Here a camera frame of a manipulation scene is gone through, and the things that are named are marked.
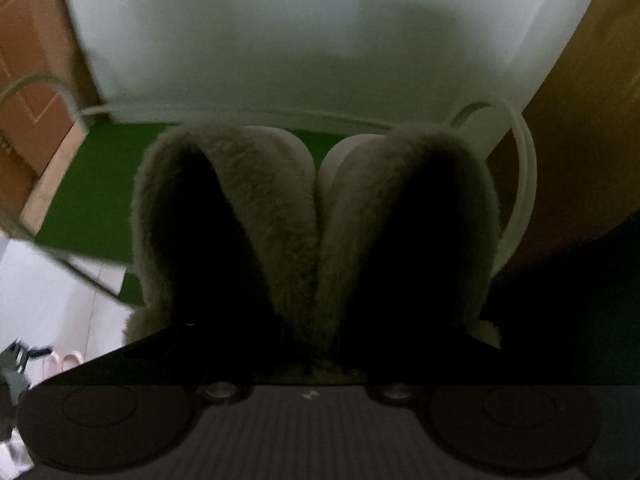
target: brown cabinet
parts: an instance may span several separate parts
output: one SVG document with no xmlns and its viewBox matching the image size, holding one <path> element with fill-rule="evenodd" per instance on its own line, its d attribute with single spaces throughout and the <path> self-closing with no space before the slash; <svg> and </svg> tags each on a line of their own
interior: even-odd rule
<svg viewBox="0 0 640 480">
<path fill-rule="evenodd" d="M 78 88 L 79 57 L 64 0 L 0 0 L 0 88 L 34 72 Z M 43 85 L 0 108 L 0 208 L 20 213 L 71 126 L 62 99 Z"/>
</svg>

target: gray ribbed surface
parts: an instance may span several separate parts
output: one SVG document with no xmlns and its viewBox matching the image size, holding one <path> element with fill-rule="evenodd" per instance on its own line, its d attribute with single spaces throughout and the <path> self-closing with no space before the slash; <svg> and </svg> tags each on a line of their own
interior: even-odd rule
<svg viewBox="0 0 640 480">
<path fill-rule="evenodd" d="M 211 407 L 182 445 L 156 462 L 107 476 L 37 468 L 24 480 L 459 480 L 495 479 L 443 453 L 407 410 L 380 406 L 362 388 L 257 387 Z M 584 480 L 577 470 L 545 477 Z"/>
</svg>

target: wooden baseboard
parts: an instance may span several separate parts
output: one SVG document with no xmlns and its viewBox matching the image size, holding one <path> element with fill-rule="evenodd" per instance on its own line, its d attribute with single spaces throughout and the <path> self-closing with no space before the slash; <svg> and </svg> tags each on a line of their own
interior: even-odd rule
<svg viewBox="0 0 640 480">
<path fill-rule="evenodd" d="M 86 132 L 82 129 L 82 126 L 78 123 L 74 124 L 33 188 L 22 210 L 20 220 L 34 234 L 37 234 L 42 227 L 58 186 L 60 186 L 66 170 L 76 156 L 78 148 L 82 145 L 85 137 Z"/>
</svg>

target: white wall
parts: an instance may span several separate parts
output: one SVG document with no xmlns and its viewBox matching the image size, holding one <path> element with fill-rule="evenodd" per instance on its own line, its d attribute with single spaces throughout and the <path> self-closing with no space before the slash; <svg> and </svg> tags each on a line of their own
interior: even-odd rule
<svg viewBox="0 0 640 480">
<path fill-rule="evenodd" d="M 68 0 L 106 98 L 442 120 L 529 101 L 590 0 Z"/>
<path fill-rule="evenodd" d="M 120 290 L 124 266 L 82 258 L 74 263 Z M 53 346 L 60 357 L 79 351 L 93 359 L 122 345 L 129 315 L 129 308 L 99 294 L 30 242 L 9 241 L 0 260 L 0 351 L 20 338 L 29 346 Z M 40 381 L 42 362 L 30 362 L 27 375 Z"/>
</svg>

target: pink slipper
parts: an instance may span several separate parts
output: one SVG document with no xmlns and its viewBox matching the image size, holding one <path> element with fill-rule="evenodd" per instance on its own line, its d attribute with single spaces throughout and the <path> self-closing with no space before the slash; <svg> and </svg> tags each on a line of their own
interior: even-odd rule
<svg viewBox="0 0 640 480">
<path fill-rule="evenodd" d="M 66 372 L 67 370 L 71 370 L 71 368 L 75 368 L 82 363 L 84 363 L 82 354 L 75 350 L 62 358 L 62 371 Z"/>
<path fill-rule="evenodd" d="M 56 352 L 51 352 L 42 360 L 42 380 L 53 377 L 62 371 L 62 360 Z"/>
</svg>

